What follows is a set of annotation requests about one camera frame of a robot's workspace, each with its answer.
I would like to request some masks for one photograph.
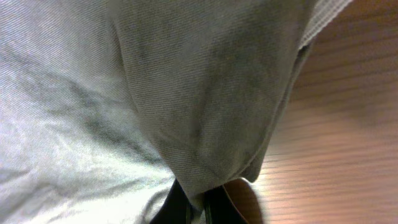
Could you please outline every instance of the gray fabric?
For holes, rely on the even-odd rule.
[[[314,4],[0,1],[0,223],[145,223],[173,173],[197,208],[255,180]]]

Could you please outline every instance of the wooden floor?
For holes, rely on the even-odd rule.
[[[231,191],[250,223],[398,223],[397,10],[356,0],[319,35],[260,177]]]

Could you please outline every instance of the wooden surface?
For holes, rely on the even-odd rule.
[[[398,223],[397,9],[357,0],[319,35],[260,177],[231,190],[251,223]]]

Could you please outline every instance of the garment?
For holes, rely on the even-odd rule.
[[[174,175],[199,210],[254,181],[320,2],[0,1],[0,223],[146,223]]]

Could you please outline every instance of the light gray fabric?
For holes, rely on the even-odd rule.
[[[198,208],[255,180],[315,2],[0,1],[0,223],[146,223],[173,173]]]

